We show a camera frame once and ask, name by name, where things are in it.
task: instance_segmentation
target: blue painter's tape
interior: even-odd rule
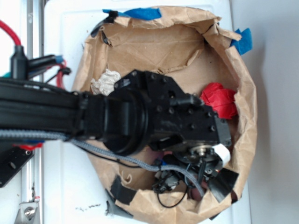
[[[109,13],[111,9],[103,9],[104,13]],[[159,8],[135,8],[124,13],[118,12],[119,16],[131,17],[140,20],[154,20],[162,17]]]
[[[240,55],[252,50],[252,36],[250,29],[247,28],[243,32],[241,32],[240,29],[237,29],[235,32],[240,34],[242,39],[239,41],[232,40],[230,46],[235,46]]]

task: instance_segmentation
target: brown paper bag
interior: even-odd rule
[[[186,93],[200,94],[210,82],[219,82],[233,89],[239,116],[229,121],[233,146],[231,161],[225,167],[237,172],[234,192],[241,198],[256,148],[256,88],[231,40],[241,36],[223,30],[220,17],[211,12],[189,7],[159,7],[162,18],[152,21],[117,17],[104,24],[95,37],[88,37],[75,79],[74,89],[90,90],[90,81],[101,76],[106,68],[121,76],[134,69],[149,70],[171,76]],[[151,164],[160,153],[145,148],[136,155]],[[178,206],[162,207],[151,190],[154,174],[143,169],[126,168],[90,156],[98,176],[107,190],[118,175],[121,184],[136,190],[129,204],[116,200],[116,205],[134,219],[151,224],[195,224],[213,217],[232,203],[228,195],[220,203],[208,190],[200,202],[183,199]],[[183,192],[161,195],[167,204],[175,204]]]

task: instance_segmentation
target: red cloth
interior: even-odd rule
[[[218,112],[219,118],[232,119],[238,114],[234,95],[235,91],[224,89],[220,83],[210,83],[202,91],[200,98]]]

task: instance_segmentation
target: black electrical tape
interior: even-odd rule
[[[121,184],[121,178],[119,176],[116,176],[113,181],[110,192],[116,200],[127,205],[130,204],[136,194],[135,190],[126,188]]]

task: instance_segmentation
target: black tape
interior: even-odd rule
[[[130,204],[136,194],[135,190],[122,186],[121,178],[119,176],[116,176],[113,181],[110,192],[116,200],[127,205]]]
[[[210,217],[209,219],[211,220],[211,221],[213,221],[217,216],[219,216],[220,215],[220,213],[218,213],[217,215],[215,215],[215,216],[213,216],[213,217]]]
[[[232,192],[238,176],[238,173],[223,168],[214,179],[208,182],[209,189],[219,203]]]
[[[105,190],[105,193],[107,195],[107,210],[106,210],[106,216],[108,214],[114,214],[114,215],[118,215],[118,216],[122,216],[125,218],[133,218],[133,215],[131,215],[130,213],[128,213],[127,211],[125,211],[123,208],[117,206],[115,204],[115,199],[111,197],[111,195],[109,194],[109,192],[107,191],[107,189]]]
[[[116,17],[118,16],[118,12],[117,11],[110,11],[109,12],[109,16],[104,19],[103,21],[99,22],[92,30],[92,32],[90,33],[90,35],[92,37],[95,37],[98,32],[99,32],[99,29],[101,26],[103,26],[105,23],[114,23],[114,20],[116,19]]]

